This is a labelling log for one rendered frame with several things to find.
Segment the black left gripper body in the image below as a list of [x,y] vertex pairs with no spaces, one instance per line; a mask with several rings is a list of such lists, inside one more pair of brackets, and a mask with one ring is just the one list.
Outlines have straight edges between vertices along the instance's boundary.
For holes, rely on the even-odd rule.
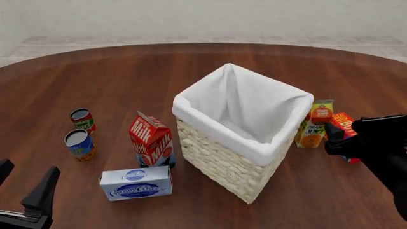
[[0,229],[50,229],[53,220],[47,215],[39,218],[22,213],[0,210]]

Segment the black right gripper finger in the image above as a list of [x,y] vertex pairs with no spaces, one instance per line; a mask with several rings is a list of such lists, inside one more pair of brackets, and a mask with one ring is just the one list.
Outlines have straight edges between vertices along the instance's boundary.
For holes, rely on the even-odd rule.
[[345,132],[332,123],[325,123],[326,139],[329,142],[340,142],[343,140]]

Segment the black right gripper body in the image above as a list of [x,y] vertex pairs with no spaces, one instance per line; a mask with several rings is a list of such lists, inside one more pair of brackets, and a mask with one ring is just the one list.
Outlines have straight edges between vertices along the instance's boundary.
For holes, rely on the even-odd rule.
[[348,163],[358,163],[369,155],[368,145],[361,137],[327,140],[324,149],[328,155],[341,156]]

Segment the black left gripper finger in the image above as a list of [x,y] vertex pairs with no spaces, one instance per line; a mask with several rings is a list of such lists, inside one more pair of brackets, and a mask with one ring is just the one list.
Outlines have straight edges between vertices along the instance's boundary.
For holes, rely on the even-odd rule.
[[10,173],[12,172],[14,167],[15,167],[14,163],[9,159],[0,161],[0,186],[4,183],[4,181],[10,175]]
[[51,166],[34,189],[21,200],[25,217],[37,219],[41,216],[52,217],[53,198],[59,176],[58,167]]

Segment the orange juice carton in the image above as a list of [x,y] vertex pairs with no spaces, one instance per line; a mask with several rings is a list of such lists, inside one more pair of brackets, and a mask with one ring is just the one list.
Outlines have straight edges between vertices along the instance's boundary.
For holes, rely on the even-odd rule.
[[325,123],[329,123],[333,119],[333,102],[334,100],[314,101],[294,138],[297,147],[316,148],[319,146],[326,133]]

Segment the white-lined wicker basket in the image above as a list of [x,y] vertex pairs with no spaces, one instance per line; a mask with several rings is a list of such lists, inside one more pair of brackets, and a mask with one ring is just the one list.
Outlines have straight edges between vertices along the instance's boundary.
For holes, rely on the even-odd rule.
[[185,160],[247,204],[285,158],[311,93],[225,64],[173,100]]

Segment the red butter box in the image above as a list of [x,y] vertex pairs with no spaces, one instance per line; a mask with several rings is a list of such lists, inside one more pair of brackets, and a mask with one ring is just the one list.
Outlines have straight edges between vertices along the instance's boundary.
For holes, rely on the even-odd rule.
[[330,123],[344,131],[343,139],[348,139],[357,135],[357,133],[352,129],[353,121],[354,120],[350,116],[344,112],[341,112],[334,114]]

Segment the blue soup can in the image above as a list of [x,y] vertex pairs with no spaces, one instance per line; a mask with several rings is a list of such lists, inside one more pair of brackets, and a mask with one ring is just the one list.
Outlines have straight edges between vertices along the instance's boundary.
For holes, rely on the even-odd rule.
[[86,162],[96,154],[95,146],[85,129],[70,131],[64,138],[64,142],[71,154],[79,162]]

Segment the red tomato sauce can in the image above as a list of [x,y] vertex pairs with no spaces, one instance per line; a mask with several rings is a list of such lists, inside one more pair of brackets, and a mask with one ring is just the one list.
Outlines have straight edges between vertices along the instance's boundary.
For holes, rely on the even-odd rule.
[[76,129],[84,129],[89,135],[96,131],[94,119],[86,108],[75,109],[71,112],[70,119],[74,123]]

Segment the blue cream cheese box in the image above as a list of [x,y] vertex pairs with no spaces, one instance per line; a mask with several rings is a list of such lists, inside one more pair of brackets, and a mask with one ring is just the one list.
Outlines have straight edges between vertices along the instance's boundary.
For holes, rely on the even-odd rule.
[[111,202],[166,196],[172,194],[173,188],[168,165],[104,171],[99,184]]

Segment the red milk carton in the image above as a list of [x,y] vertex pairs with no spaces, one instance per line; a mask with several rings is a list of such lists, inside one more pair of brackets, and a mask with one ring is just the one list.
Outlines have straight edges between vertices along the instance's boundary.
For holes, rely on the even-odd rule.
[[139,167],[175,167],[171,129],[159,120],[137,112],[129,135]]

